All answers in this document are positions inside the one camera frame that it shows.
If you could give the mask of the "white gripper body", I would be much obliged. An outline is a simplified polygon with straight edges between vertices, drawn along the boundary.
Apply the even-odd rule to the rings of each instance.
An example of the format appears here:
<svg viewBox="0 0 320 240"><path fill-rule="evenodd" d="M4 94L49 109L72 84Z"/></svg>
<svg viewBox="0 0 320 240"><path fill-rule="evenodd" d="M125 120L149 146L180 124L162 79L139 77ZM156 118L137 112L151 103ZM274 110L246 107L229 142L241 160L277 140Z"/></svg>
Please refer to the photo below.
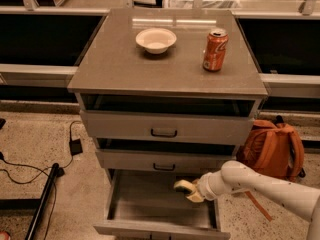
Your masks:
<svg viewBox="0 0 320 240"><path fill-rule="evenodd" d="M221 172L206 173L197 182L197 190L208 201L216 199L224 193L224 182Z"/></svg>

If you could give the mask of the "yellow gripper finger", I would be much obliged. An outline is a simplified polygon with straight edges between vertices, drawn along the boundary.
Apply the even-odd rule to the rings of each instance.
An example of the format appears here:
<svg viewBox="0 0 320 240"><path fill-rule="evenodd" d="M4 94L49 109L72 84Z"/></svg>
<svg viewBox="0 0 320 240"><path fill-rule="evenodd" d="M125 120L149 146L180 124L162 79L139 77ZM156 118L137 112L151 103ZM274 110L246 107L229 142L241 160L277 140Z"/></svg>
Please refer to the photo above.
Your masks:
<svg viewBox="0 0 320 240"><path fill-rule="evenodd" d="M185 195L191 195L197 192L196 181L179 180L174 183L174 190L182 192Z"/></svg>
<svg viewBox="0 0 320 240"><path fill-rule="evenodd" d="M204 198L198 191L194 191L186 196L186 198L193 203L201 203L204 201Z"/></svg>

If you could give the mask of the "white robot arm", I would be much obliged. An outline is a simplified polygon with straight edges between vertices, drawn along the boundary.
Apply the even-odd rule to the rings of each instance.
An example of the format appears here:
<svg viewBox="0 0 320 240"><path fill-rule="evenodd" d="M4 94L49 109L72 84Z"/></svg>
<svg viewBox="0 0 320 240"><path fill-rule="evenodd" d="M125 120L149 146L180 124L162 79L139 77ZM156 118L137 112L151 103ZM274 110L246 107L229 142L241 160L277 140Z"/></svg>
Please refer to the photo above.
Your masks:
<svg viewBox="0 0 320 240"><path fill-rule="evenodd" d="M225 162L193 182L179 180L174 189L194 203L213 201L222 194L254 190L309 223L306 240L320 240L320 190L265 176L235 160Z"/></svg>

